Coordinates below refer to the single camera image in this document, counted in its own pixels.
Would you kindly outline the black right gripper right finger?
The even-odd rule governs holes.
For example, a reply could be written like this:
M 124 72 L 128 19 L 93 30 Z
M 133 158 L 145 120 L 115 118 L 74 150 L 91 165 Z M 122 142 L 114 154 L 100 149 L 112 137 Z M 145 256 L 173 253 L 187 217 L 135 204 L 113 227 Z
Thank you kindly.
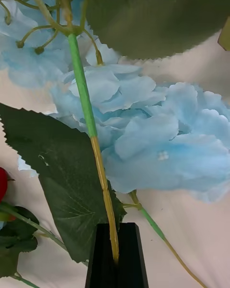
M 139 227 L 135 223 L 120 224 L 118 239 L 117 286 L 119 288 L 147 288 L 149 284 Z

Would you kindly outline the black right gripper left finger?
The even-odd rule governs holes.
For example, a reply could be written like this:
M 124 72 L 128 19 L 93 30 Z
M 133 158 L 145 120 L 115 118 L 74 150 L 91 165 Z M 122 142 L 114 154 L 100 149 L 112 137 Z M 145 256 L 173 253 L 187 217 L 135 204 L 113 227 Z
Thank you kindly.
M 117 287 L 117 267 L 113 260 L 108 224 L 98 224 L 94 230 L 85 287 Z

